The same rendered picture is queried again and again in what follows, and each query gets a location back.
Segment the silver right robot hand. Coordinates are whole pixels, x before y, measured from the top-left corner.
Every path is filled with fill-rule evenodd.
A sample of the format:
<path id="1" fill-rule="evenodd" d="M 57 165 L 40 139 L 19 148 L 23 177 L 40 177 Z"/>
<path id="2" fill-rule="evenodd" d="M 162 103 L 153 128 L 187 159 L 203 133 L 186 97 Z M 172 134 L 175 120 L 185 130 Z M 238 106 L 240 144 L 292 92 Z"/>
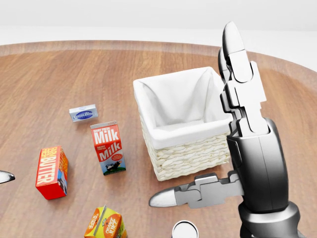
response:
<path id="1" fill-rule="evenodd" d="M 224 82 L 222 107 L 233 116 L 227 137 L 233 170 L 227 178 L 200 175 L 189 184 L 162 190 L 149 205 L 201 208 L 241 195 L 254 213 L 283 210 L 288 205 L 288 177 L 282 147 L 274 122 L 261 114 L 266 97 L 258 66 L 249 61 L 233 22 L 223 30 L 218 67 Z"/>

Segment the orange juice carton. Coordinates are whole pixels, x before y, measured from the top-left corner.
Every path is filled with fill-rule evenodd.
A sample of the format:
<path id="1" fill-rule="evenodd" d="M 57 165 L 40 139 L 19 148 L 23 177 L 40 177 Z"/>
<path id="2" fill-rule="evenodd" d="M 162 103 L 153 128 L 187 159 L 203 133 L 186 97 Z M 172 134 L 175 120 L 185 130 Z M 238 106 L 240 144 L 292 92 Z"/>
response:
<path id="1" fill-rule="evenodd" d="M 128 238 L 122 215 L 106 205 L 96 208 L 84 238 Z"/>

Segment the silver cream cheese box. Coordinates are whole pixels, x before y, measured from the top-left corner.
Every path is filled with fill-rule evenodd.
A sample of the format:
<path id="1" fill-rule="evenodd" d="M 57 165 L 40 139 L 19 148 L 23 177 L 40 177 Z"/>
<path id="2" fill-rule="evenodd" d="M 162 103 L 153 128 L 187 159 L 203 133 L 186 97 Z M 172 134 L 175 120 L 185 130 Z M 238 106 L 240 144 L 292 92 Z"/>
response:
<path id="1" fill-rule="evenodd" d="M 69 109 L 69 114 L 73 122 L 98 117 L 95 104 Z"/>

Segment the white wicker basket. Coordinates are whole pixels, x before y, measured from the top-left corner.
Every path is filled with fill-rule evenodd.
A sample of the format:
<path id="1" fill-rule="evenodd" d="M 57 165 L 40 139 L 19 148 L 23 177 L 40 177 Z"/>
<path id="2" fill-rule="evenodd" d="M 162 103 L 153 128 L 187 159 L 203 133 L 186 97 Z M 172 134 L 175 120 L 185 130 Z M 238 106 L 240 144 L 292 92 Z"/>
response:
<path id="1" fill-rule="evenodd" d="M 222 109 L 223 82 L 209 66 L 133 82 L 142 133 L 159 181 L 229 161 L 232 117 Z"/>

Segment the red butter box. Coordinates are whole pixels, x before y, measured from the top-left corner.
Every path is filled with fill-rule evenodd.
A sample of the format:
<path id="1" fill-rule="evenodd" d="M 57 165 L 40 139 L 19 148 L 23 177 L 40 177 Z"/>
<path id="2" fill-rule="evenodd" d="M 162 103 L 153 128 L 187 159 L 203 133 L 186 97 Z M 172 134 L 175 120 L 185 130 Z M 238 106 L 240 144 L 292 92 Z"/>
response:
<path id="1" fill-rule="evenodd" d="M 67 195 L 68 159 L 61 146 L 40 152 L 35 187 L 51 200 Z"/>

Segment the red milk carton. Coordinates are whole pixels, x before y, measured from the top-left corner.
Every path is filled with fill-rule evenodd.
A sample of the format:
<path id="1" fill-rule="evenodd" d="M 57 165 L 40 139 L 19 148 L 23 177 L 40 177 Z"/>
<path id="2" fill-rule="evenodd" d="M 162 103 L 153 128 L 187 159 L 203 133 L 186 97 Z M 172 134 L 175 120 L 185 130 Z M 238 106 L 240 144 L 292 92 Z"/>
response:
<path id="1" fill-rule="evenodd" d="M 125 171 L 121 138 L 116 121 L 91 125 L 94 148 L 105 175 Z"/>

